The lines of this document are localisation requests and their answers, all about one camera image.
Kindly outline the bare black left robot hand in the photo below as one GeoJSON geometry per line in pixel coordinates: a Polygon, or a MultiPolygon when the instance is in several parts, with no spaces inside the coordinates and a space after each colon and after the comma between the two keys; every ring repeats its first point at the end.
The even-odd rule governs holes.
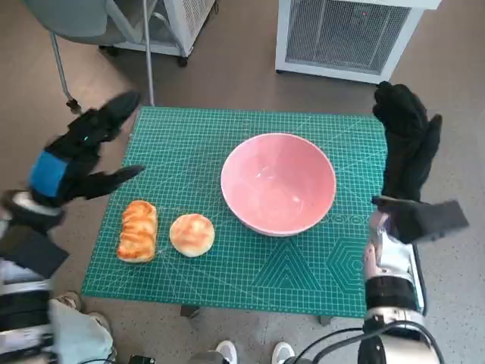
{"type": "Polygon", "coordinates": [[[40,153],[29,179],[33,199],[60,207],[73,199],[94,199],[113,193],[121,184],[145,170],[142,165],[109,174],[95,172],[103,143],[115,140],[125,121],[139,106],[140,94],[127,91],[101,108],[90,108],[67,126],[67,132],[40,153]]]}

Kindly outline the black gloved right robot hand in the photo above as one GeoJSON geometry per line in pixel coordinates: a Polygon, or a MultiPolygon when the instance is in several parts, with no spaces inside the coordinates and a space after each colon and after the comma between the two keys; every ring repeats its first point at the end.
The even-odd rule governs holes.
{"type": "Polygon", "coordinates": [[[443,117],[429,118],[404,84],[379,83],[374,100],[373,114],[383,125],[387,145],[382,194],[419,202],[440,145],[443,117]]]}

